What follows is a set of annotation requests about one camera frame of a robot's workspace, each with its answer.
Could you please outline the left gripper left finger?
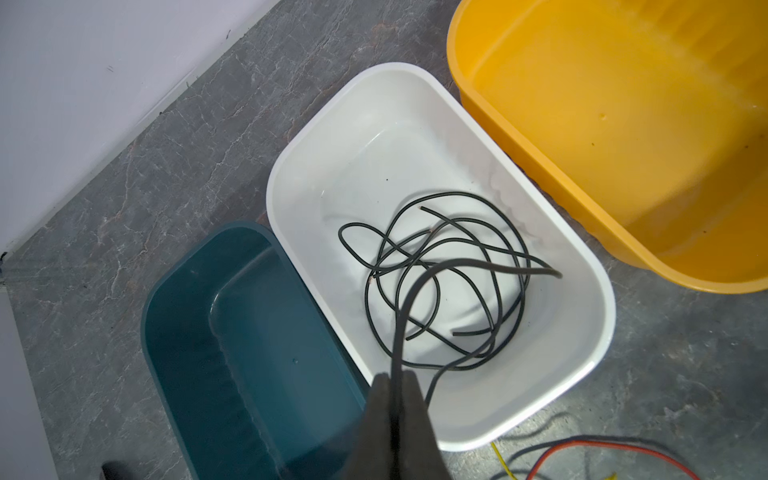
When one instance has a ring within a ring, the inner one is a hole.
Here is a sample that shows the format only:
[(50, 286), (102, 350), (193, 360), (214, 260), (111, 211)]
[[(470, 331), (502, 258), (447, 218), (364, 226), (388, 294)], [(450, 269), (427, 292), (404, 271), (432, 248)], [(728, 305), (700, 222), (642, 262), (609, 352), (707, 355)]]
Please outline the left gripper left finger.
[(389, 411), (390, 378), (374, 377), (359, 425), (357, 445), (342, 471), (342, 479), (391, 479), (394, 467)]

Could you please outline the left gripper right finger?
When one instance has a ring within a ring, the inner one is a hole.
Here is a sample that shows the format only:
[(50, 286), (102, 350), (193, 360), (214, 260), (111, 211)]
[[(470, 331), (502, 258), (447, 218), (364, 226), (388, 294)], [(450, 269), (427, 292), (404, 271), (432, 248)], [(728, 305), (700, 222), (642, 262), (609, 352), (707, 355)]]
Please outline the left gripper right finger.
[(400, 399), (395, 478), (450, 479), (413, 371), (403, 373)]

